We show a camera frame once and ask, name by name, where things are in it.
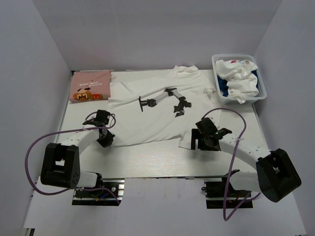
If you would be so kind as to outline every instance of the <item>wire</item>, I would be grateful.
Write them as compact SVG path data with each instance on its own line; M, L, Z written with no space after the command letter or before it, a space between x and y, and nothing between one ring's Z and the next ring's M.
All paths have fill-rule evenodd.
M235 201L237 201L241 196L241 191L239 191L238 195L237 195L237 198L235 199Z
M63 193L65 191L68 191L70 189L64 189L64 190L61 190L61 191L58 191L58 192L54 192L54 193L46 193L46 192L43 192L41 191L40 189L38 189L36 187L36 185L34 184L34 182L32 181L32 178L31 178L31 175L30 175L30 172L29 172L29 155L30 155L30 152L31 152L31 149L35 146L36 143L38 143L40 140L46 138L46 137L49 137L49 136L52 136L52 135L56 135L56 134L64 134L64 133L72 133L72 132L81 132L81 131L85 131L85 130L94 130L94 129L110 129L112 127L114 127L114 125L116 124L116 119L114 119L114 124L110 127L89 127L89 128L81 128L81 129L71 129L71 130L64 130L64 131L57 131L57 132L52 132L52 133L49 133L49 134L45 134L41 137L39 137L38 139L36 139L31 145L30 147L28 148L26 154L25 154L25 160L24 160L24 168L25 168L25 173L26 173L26 177L28 178L28 181L30 183L30 185L32 186L32 188L39 194L42 194L42 195L46 195L46 196L52 196L52 195L57 195L57 194L60 194L60 193ZM83 189L84 191L96 191L96 190L100 190L100 188L97 188L97 189ZM111 193L113 196L115 196L109 189L107 188L103 188L103 190L106 190L108 191L109 193Z
M112 117L112 120L109 123L109 127L111 127L113 120L116 121L116 119L115 119L116 115L115 114L110 114L110 116Z
M109 124L109 129L110 128L113 128L116 124L116 115L115 114L110 114L110 116L112 117L112 120L110 121L110 124Z
M232 154L232 159L231 159L231 163L230 163L230 166L229 166L229 169L228 169L228 173L227 173L227 178L226 178L226 184L225 184L225 189L224 189L224 198L223 198L223 219L225 221L228 221L231 216L234 214L234 212L236 212L236 210L244 203L244 202L250 202L254 199L256 199L260 193L258 193L255 197L253 197L252 199L250 200L246 200L250 195L251 195L251 192L249 192L245 197L244 199L232 210L232 212L226 216L226 201L227 201L227 193L228 193L228 186L229 186L229 183L230 183L230 178L231 178L231 173L232 173L232 168L233 168L233 163L234 163L234 160L235 160L235 156L236 156L236 151L237 151L237 147L240 143L240 138L243 136L246 128L247 128L247 124L246 124L246 121L244 119L244 117L237 111L235 110L232 110L232 109L229 109L229 108L214 108L210 111L208 111L203 117L202 119L204 119L206 117L206 115L208 115L209 113L213 112L213 111L216 111L216 110L227 110L227 111L231 111L231 112L234 112L236 113L243 121L244 123L244 128L242 130L242 132L240 133L240 135L238 136L238 139L236 141L236 144L235 144L235 147L234 147L234 150L233 150L233 154Z
M108 195L108 193L105 193L104 195L100 196L98 199L103 199Z
M91 115L94 115L94 114L96 114L97 112L92 112L91 114L89 114L86 118L85 118L85 120L87 120Z

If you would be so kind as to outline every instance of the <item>white table surface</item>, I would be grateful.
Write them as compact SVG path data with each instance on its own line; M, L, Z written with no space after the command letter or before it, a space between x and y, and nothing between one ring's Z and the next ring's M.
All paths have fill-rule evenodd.
M212 70L202 71L214 83ZM122 71L113 72L112 82L131 82L169 73L169 70ZM243 137L245 140L266 147L255 112L251 104L227 106L240 112L247 124ZM107 101L68 103L62 130L82 127L85 117L98 109L107 109ZM234 113L222 111L220 126L232 130L238 135L243 129L243 122ZM58 142L71 136L62 134ZM131 147L102 148L97 142L92 143L81 155L81 169L101 173L104 178L125 177L197 177L220 176L228 171L231 155L224 152L209 152L203 155L196 151L178 147L179 139L152 142ZM235 159L234 169L254 172L245 162Z
M133 81L167 73L165 71L114 72L115 81ZM213 80L211 70L204 71ZM69 103L62 130L82 126L87 114L106 109L106 101ZM265 146L251 105L233 106L248 123L244 138ZM222 112L221 127L238 134L240 119ZM67 135L59 136L59 141ZM153 142L133 147L101 148L92 144L81 156L81 169L102 173L107 178L216 176L226 174L231 156L210 152L202 156L178 148L178 140ZM253 171L236 159L234 168ZM224 222L222 209L206 209L200 192L203 180L126 179L122 204L115 206L72 206L73 190L55 196L34 193L24 228L35 228L34 236L294 236L305 229L292 194L279 203L259 197L252 209L239 209ZM60 188L37 186L46 192Z

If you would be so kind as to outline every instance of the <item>white backdrop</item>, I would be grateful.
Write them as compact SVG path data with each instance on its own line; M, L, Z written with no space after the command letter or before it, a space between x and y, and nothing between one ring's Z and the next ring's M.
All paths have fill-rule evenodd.
M210 69L253 54L281 0L34 0L71 70Z
M267 99L256 108L269 148L289 153L302 186L294 192L308 235L314 224L315 1L285 0L255 52Z
M59 128L71 75L31 0L1 1L0 72L0 230L16 236L32 192L25 153L33 140ZM34 179L47 142L31 153Z

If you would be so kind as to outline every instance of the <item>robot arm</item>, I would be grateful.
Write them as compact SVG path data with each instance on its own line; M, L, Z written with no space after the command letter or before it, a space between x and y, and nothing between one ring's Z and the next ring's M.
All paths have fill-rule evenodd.
M105 127L109 122L109 116L109 112L98 110L94 119L83 124ZM110 146L114 136L107 129L85 130L75 133L61 144L50 143L44 155L41 182L70 189L102 186L101 174L80 170L79 156L94 141L104 148Z
M233 153L237 138L228 129L218 130L209 118L196 124L191 131L191 149ZM270 151L239 141L236 156L256 169L257 173L236 171L230 178L235 190L262 192L269 200L278 202L302 182L289 156L282 149Z
M164 92L162 92L162 94L153 99L142 101L140 96L139 104L141 111L143 112L144 106L155 107L161 100L169 96L175 96L179 100L178 106L174 106L174 113L176 113L175 117L179 117L185 114L184 107L191 107L191 103L186 101L186 98L178 92L177 88L167 88L166 90L164 90Z

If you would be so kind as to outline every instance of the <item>plastic basket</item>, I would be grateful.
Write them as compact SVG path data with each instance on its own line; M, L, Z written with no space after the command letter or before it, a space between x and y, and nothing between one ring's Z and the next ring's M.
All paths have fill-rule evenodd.
M250 55L243 55L243 54L216 54L216 55L213 55L212 56L212 66L213 66L213 72L215 74L215 81L216 81L216 86L217 86L218 91L220 91L218 76L217 76L217 71L216 71L216 61L218 61L218 60L224 60L224 61L227 61L227 60L250 60L250 61L254 62L255 64L257 64L254 57L252 57ZM256 97L247 98L246 102L243 104L254 103L257 100L262 100L262 99L265 99L267 97L266 88L265 88L264 82L262 80L262 77L260 75L259 69L257 70L257 76L258 76L259 94ZM235 97L224 97L222 95L223 94L222 91L218 92L218 94L219 94L220 103L222 103L222 104L239 104L239 102L236 100Z

